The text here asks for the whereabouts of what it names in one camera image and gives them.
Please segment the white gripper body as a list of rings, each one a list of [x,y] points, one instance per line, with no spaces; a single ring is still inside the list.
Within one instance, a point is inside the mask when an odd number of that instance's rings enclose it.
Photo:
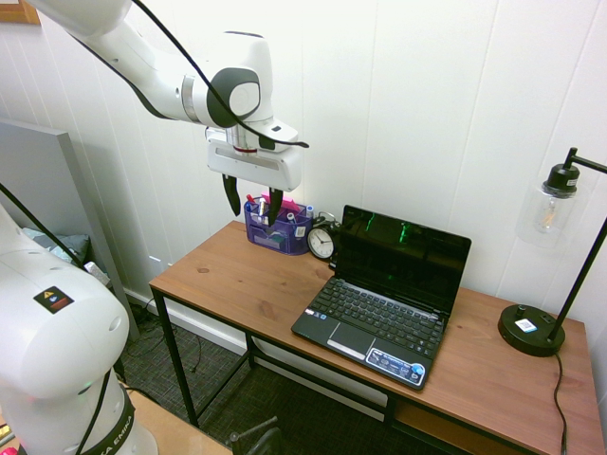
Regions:
[[[239,153],[228,144],[223,130],[208,128],[205,137],[211,171],[282,191],[293,191],[301,184],[302,154],[294,147],[278,153],[265,150]]]

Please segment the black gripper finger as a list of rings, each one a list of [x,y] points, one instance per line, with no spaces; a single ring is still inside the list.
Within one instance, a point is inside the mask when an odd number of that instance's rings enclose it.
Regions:
[[[240,214],[240,196],[237,190],[237,178],[231,175],[223,174],[222,181],[230,208],[233,214],[238,216]]]
[[[269,189],[269,210],[268,223],[273,225],[279,215],[282,206],[282,191],[270,188]]]

